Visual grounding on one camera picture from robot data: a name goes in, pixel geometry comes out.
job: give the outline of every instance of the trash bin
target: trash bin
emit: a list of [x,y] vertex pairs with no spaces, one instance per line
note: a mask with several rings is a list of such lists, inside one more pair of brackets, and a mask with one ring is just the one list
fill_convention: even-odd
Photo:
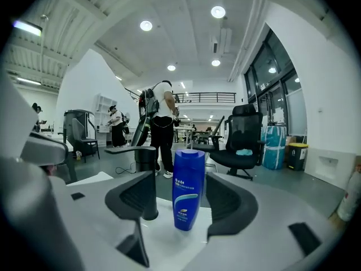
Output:
[[290,143],[287,167],[294,171],[303,170],[308,145],[305,143]]

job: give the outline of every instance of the black chair base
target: black chair base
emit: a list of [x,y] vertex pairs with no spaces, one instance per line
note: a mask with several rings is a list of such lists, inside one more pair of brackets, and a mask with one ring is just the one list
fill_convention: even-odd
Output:
[[236,168],[231,168],[227,174],[230,174],[231,176],[235,176],[235,177],[239,177],[239,178],[244,178],[246,180],[251,180],[253,181],[253,177],[247,173],[247,171],[245,169],[242,170],[243,172],[246,173],[247,176],[243,175],[243,174],[237,174],[237,169]]

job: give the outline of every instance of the railing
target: railing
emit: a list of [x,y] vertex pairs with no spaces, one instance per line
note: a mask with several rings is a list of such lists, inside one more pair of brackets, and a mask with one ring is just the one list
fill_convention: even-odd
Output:
[[129,93],[129,95],[131,96],[131,98],[133,98],[133,100],[138,104],[138,102],[139,102],[139,95],[136,94],[136,93],[134,93],[134,92],[132,92],[132,91],[129,90],[129,89],[125,89],[125,90]]
[[175,103],[236,103],[235,93],[176,93]]

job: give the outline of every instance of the glass door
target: glass door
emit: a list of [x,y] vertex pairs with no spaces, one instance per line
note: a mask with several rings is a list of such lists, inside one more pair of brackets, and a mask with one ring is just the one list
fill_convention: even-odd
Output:
[[265,93],[258,98],[258,105],[258,111],[263,115],[262,126],[265,128],[270,125],[270,115],[268,111],[268,93]]
[[282,95],[280,85],[275,86],[268,91],[270,110],[270,125],[286,126],[286,106]]

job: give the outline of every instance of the floor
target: floor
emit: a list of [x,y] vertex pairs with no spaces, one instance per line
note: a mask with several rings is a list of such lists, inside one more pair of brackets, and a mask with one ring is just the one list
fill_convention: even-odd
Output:
[[[175,143],[172,153],[178,149],[183,149],[184,144]],[[119,155],[111,155],[104,152],[104,148],[100,148],[100,160],[98,156],[88,156],[86,163],[84,160],[74,161],[75,170],[79,180],[94,176],[103,171],[112,177],[121,176],[125,172],[135,172],[134,154],[127,152]],[[228,168],[217,164],[219,173],[227,173]],[[206,171],[215,171],[214,168],[206,168]],[[269,185],[277,189],[288,191],[314,207],[325,217],[329,217],[337,208],[344,191],[314,178],[304,172],[294,172],[290,169],[283,168],[281,170],[272,171],[264,167],[255,167],[249,170],[254,177],[254,183]],[[166,179],[162,175],[162,171],[156,177],[157,197],[171,200],[171,179]],[[204,196],[201,201],[202,207],[209,207],[209,203]]]

